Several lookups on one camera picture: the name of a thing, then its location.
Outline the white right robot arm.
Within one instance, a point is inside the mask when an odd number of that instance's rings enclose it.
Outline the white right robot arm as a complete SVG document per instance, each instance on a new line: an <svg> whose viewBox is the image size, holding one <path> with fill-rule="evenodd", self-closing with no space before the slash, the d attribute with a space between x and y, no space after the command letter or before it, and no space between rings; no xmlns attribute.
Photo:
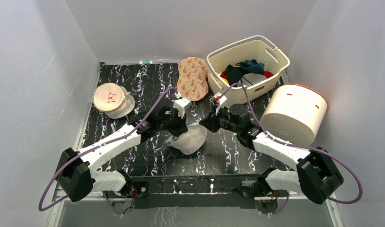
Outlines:
<svg viewBox="0 0 385 227"><path fill-rule="evenodd" d="M232 131L244 147L266 154L291 168L290 171L268 168L252 185L242 187L244 196L250 193L270 196L279 190L292 191L322 204L344 182L337 166L325 152L290 147L285 141L278 143L274 136L266 134L251 121L244 104L234 104L230 108L214 107L199 124L211 132L219 129Z"/></svg>

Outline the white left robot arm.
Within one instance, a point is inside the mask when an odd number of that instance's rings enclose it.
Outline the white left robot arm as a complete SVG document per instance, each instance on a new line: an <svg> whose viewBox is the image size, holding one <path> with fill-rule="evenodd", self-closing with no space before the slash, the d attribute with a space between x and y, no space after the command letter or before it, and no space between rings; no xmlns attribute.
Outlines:
<svg viewBox="0 0 385 227"><path fill-rule="evenodd" d="M113 191L122 197L131 195L134 180L123 170L101 172L99 167L120 153L133 148L159 131L178 137L188 132L186 107L163 106L151 114L142 112L116 132L79 151L64 150L59 159L55 180L72 202L91 192Z"/></svg>

